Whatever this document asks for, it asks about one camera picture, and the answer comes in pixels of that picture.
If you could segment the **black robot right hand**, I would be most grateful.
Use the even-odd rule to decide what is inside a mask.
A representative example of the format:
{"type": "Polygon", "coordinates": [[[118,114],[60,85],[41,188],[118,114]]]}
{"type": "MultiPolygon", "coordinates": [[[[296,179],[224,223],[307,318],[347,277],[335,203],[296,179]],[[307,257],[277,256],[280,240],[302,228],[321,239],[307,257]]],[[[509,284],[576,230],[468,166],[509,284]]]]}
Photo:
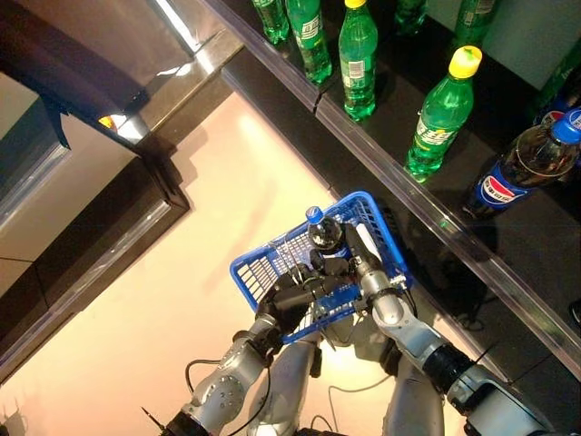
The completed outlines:
{"type": "Polygon", "coordinates": [[[371,275],[387,276],[378,256],[369,250],[357,229],[350,223],[343,227],[343,248],[348,257],[324,257],[321,250],[310,251],[310,264],[316,273],[340,282],[359,282],[371,275]]]}

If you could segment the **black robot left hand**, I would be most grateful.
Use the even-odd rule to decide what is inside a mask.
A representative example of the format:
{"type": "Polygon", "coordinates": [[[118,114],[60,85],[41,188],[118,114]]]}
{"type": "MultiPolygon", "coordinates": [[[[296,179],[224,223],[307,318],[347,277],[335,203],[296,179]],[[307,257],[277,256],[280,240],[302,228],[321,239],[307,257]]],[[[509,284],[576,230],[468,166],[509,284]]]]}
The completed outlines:
{"type": "Polygon", "coordinates": [[[281,275],[258,301],[256,315],[268,315],[287,336],[323,328],[353,312],[358,286],[346,273],[311,269],[281,275]]]}

